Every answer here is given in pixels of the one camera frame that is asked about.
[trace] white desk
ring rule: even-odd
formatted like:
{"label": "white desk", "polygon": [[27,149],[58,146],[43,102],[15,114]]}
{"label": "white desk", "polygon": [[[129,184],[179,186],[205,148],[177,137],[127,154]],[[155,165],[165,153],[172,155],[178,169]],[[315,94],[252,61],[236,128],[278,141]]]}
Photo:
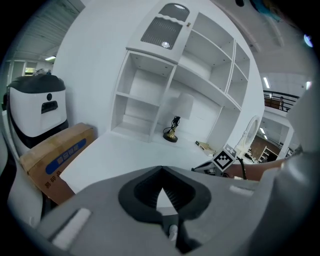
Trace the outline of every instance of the white desk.
{"label": "white desk", "polygon": [[106,132],[77,156],[60,177],[78,193],[93,183],[135,170],[175,166],[190,171],[211,158],[196,144],[185,149]]}

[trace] white pillar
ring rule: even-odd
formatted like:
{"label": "white pillar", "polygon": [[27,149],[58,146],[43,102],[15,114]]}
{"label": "white pillar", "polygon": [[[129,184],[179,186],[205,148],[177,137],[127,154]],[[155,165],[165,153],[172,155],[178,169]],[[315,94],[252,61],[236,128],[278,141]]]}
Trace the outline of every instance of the white pillar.
{"label": "white pillar", "polygon": [[276,158],[277,160],[279,159],[284,159],[286,157],[286,153],[288,151],[291,139],[294,135],[294,129],[292,127],[289,127],[288,133],[286,135],[286,138],[284,140],[283,146],[279,152],[278,157]]}

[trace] white strip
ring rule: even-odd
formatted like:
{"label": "white strip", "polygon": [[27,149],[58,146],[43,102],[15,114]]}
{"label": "white strip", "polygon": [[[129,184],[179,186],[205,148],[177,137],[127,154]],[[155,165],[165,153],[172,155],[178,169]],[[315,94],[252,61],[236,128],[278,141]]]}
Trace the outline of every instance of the white strip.
{"label": "white strip", "polygon": [[254,191],[252,190],[240,188],[234,185],[230,186],[230,191],[240,194],[242,196],[247,196],[247,197],[251,197],[254,194]]}
{"label": "white strip", "polygon": [[91,211],[81,208],[68,224],[55,236],[52,243],[61,250],[68,250],[90,215]]}

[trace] brown wall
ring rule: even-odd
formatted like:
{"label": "brown wall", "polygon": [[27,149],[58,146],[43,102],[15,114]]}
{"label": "brown wall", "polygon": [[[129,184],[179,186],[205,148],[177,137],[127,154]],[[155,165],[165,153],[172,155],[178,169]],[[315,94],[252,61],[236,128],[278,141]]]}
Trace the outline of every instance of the brown wall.
{"label": "brown wall", "polygon": [[251,152],[252,156],[258,161],[259,157],[261,156],[262,152],[264,151],[265,147],[270,149],[275,154],[279,155],[280,148],[277,146],[271,144],[270,142],[266,141],[263,138],[260,138],[258,136],[254,137],[254,140],[251,144]]}

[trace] white lampshade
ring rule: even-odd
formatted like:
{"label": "white lampshade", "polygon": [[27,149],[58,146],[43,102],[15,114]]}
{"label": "white lampshade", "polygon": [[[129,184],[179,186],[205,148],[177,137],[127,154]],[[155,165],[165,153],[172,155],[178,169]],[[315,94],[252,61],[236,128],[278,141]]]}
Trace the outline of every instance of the white lampshade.
{"label": "white lampshade", "polygon": [[171,112],[175,116],[189,119],[193,104],[194,97],[190,94],[182,92],[176,100],[174,108],[171,110]]}

